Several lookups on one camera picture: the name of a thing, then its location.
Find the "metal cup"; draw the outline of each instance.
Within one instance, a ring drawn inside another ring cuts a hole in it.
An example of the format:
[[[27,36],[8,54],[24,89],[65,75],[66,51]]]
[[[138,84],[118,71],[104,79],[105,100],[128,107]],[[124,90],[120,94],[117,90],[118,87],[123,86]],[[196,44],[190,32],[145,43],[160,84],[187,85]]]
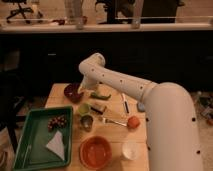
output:
[[[81,125],[84,130],[90,132],[92,130],[93,117],[90,115],[84,115],[81,117]]]

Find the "small cup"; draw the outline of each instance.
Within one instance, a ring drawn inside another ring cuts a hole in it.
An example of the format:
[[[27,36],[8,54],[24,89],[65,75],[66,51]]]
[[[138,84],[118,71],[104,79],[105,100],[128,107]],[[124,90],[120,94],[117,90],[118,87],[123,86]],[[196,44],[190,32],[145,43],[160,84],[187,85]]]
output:
[[[126,141],[122,145],[123,156],[128,160],[136,160],[140,157],[140,144],[134,141]]]
[[[77,112],[79,113],[79,115],[84,116],[84,115],[89,115],[90,114],[90,105],[87,103],[83,103],[78,107]]]
[[[93,117],[90,115],[84,115],[81,117],[81,125],[84,130],[90,132],[92,130]]]

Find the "white cup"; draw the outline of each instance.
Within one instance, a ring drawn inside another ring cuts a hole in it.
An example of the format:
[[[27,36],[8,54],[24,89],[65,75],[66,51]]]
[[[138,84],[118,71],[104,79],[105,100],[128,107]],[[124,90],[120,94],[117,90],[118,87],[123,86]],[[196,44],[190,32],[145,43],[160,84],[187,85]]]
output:
[[[140,144],[135,141],[126,141],[122,145],[123,156],[128,160],[136,160],[141,155]]]

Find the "green tray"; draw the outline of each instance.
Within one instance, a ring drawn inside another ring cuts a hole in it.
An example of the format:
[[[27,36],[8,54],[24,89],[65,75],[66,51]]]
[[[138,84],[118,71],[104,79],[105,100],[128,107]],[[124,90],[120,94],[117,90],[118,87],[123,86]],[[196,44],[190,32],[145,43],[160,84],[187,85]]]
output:
[[[66,126],[49,132],[47,128],[49,119],[61,115],[64,115],[68,121]],[[73,109],[70,106],[31,110],[19,140],[13,170],[30,171],[68,165],[71,160],[72,115]],[[63,134],[64,161],[45,147],[57,130]]]

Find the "black dot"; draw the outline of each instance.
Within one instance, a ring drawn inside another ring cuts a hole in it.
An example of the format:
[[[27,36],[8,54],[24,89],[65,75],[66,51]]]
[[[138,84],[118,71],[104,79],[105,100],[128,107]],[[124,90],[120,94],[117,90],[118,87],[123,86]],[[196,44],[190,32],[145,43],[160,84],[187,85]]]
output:
[[[196,118],[192,118],[192,122],[195,122],[196,121]]]

